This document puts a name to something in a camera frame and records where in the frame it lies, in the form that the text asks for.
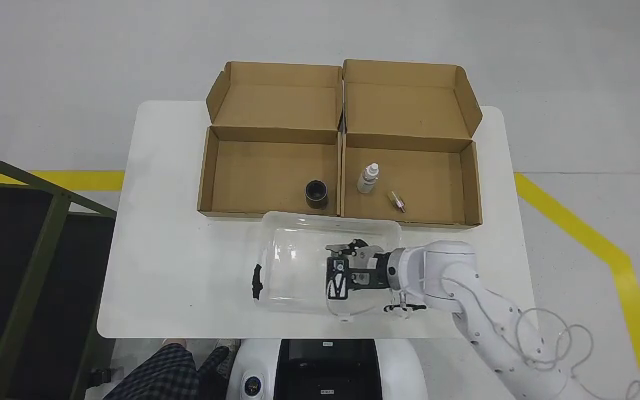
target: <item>yellow floor line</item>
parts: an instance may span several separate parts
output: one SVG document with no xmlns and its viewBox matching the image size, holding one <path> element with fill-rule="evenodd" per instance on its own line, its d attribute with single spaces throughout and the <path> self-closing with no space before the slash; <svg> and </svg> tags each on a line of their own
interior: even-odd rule
<svg viewBox="0 0 640 400">
<path fill-rule="evenodd" d="M 31 173 L 69 190 L 78 191 L 119 191 L 122 189 L 124 179 L 124 171 L 31 171 Z M 609 265 L 635 350 L 636 361 L 640 366 L 640 287 L 629 256 L 523 174 L 516 173 L 515 181 L 520 197 Z M 0 183 L 19 182 L 0 175 Z"/>
<path fill-rule="evenodd" d="M 120 191 L 124 171 L 29 171 L 68 190 Z M 0 183 L 20 184 L 0 175 Z"/>
<path fill-rule="evenodd" d="M 640 366 L 640 286 L 631 258 L 523 174 L 516 173 L 515 180 L 520 197 L 609 265 Z"/>
</svg>

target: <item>cardboard box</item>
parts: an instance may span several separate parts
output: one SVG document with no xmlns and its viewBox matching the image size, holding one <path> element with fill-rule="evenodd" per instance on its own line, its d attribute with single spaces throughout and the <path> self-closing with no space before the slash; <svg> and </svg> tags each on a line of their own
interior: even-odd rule
<svg viewBox="0 0 640 400">
<path fill-rule="evenodd" d="M 340 196 L 342 68 L 229 62 L 207 97 L 198 211 L 256 215 L 278 210 L 337 215 Z M 323 181 L 324 210 L 304 190 Z"/>
<path fill-rule="evenodd" d="M 344 217 L 416 224 L 482 223 L 475 143 L 482 120 L 464 69 L 455 65 L 346 60 Z M 356 182 L 380 165 L 373 191 Z M 406 213 L 387 197 L 395 191 Z"/>
</svg>

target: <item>white table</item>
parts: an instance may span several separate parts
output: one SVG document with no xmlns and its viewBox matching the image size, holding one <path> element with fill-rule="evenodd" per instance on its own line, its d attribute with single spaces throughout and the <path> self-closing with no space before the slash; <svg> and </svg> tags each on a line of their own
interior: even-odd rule
<svg viewBox="0 0 640 400">
<path fill-rule="evenodd" d="M 403 246 L 471 243 L 485 285 L 534 306 L 504 120 L 482 107 L 477 142 L 484 224 L 468 230 L 404 228 Z M 138 109 L 107 267 L 98 331 L 105 337 L 460 337 L 451 315 L 409 320 L 274 313 L 258 308 L 250 281 L 259 220 L 196 211 L 209 116 L 204 102 L 149 101 Z"/>
</svg>

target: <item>black cup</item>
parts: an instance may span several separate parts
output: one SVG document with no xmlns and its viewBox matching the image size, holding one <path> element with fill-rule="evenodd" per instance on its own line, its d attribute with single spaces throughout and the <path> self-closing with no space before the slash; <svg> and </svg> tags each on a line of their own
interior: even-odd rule
<svg viewBox="0 0 640 400">
<path fill-rule="evenodd" d="M 329 193 L 327 185 L 322 181 L 311 181 L 304 189 L 307 205 L 315 209 L 324 209 L 329 203 Z"/>
</svg>

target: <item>clear plastic container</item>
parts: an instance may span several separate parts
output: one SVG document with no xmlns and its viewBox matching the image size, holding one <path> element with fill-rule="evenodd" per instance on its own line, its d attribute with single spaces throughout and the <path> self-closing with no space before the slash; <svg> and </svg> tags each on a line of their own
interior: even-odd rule
<svg viewBox="0 0 640 400">
<path fill-rule="evenodd" d="M 388 290 L 349 291 L 347 300 L 327 300 L 325 247 L 362 239 L 392 251 L 400 244 L 393 221 L 324 217 L 271 211 L 262 218 L 258 264 L 264 285 L 256 303 L 272 311 L 336 315 L 341 319 L 382 309 Z"/>
</svg>

